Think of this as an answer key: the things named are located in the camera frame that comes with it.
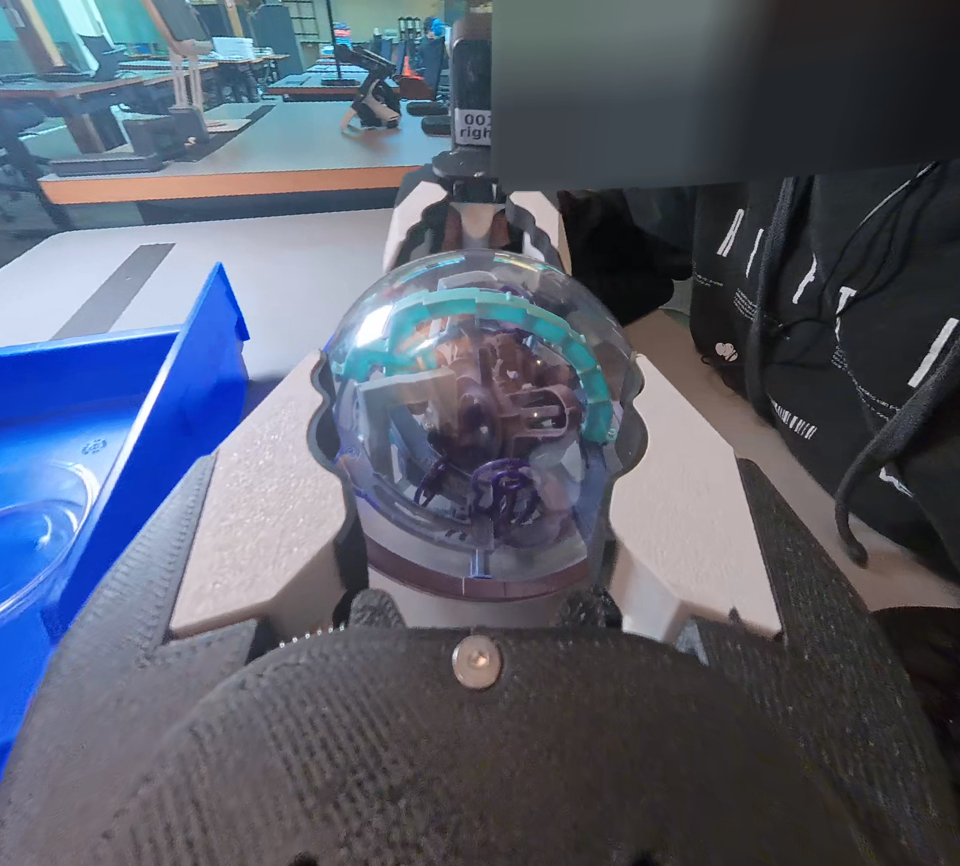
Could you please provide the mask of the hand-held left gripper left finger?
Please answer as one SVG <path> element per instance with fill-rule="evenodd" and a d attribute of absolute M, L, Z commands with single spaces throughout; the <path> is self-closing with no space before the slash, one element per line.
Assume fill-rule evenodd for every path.
<path fill-rule="evenodd" d="M 334 628 L 368 583 L 333 463 L 327 356 L 306 355 L 219 445 L 170 619 L 184 640 L 244 621 L 281 642 Z"/>

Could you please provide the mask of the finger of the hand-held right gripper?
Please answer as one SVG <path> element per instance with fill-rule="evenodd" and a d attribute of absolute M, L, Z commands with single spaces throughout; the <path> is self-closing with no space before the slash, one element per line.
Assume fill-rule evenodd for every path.
<path fill-rule="evenodd" d="M 507 196 L 510 243 L 523 256 L 572 276 L 570 246 L 556 193 L 516 190 Z"/>
<path fill-rule="evenodd" d="M 417 258 L 460 249 L 460 220 L 453 215 L 450 193 L 444 187 L 402 187 L 398 190 L 382 255 L 382 273 L 392 272 Z"/>

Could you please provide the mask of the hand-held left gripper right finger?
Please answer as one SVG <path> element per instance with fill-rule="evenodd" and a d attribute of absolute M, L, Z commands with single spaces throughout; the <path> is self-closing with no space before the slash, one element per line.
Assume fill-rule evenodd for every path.
<path fill-rule="evenodd" d="M 607 591 L 624 633 L 673 644 L 694 617 L 771 639 L 782 620 L 738 458 L 731 445 L 643 355 L 632 410 L 646 428 L 637 464 L 608 509 L 617 545 Z"/>

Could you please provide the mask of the clear plastic maze ball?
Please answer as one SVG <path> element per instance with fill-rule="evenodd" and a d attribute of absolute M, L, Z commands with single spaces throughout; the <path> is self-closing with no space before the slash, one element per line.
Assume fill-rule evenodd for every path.
<path fill-rule="evenodd" d="M 372 284 L 324 358 L 371 572 L 480 603 L 602 581 L 642 374 L 581 283 L 505 250 L 429 255 Z"/>

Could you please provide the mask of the clear plastic ball stand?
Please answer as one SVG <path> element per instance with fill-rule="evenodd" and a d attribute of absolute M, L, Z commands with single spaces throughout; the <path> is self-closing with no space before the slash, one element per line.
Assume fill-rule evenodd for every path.
<path fill-rule="evenodd" d="M 50 594 L 99 491 L 98 480 L 81 464 L 33 460 L 2 467 L 2 620 Z"/>

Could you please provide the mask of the spare hand-held gripper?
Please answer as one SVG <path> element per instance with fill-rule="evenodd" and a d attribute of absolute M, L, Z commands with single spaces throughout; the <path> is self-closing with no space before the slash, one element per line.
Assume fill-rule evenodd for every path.
<path fill-rule="evenodd" d="M 334 54 L 339 66 L 351 65 L 366 70 L 355 95 L 342 117 L 340 132 L 354 135 L 366 130 L 396 130 L 402 119 L 399 92 L 390 84 L 394 67 L 390 59 L 367 49 L 336 44 Z"/>

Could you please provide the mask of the blue plastic bin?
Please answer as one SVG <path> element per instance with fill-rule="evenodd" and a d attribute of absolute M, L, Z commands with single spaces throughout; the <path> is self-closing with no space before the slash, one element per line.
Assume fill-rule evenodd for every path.
<path fill-rule="evenodd" d="M 193 464 L 239 424 L 246 322 L 222 264 L 185 322 L 1 352 L 1 471 L 79 464 L 100 490 L 46 599 L 1 617 L 1 767 L 54 650 L 111 566 Z"/>

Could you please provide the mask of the orange-edged desk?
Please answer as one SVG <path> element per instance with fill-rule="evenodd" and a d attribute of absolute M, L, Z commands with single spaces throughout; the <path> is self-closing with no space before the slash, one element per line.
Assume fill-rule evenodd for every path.
<path fill-rule="evenodd" d="M 209 155 L 149 173 L 42 177 L 61 206 L 384 193 L 450 148 L 404 116 L 395 129 L 342 131 L 342 103 L 279 103 Z"/>

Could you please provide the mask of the wooden desk stand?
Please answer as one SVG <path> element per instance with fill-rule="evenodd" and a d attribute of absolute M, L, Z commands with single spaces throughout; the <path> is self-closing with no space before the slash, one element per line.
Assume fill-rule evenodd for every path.
<path fill-rule="evenodd" d="M 211 37 L 189 0 L 140 0 L 162 41 L 171 65 L 174 105 L 171 115 L 185 139 L 210 140 L 205 117 L 200 58 L 212 50 Z"/>

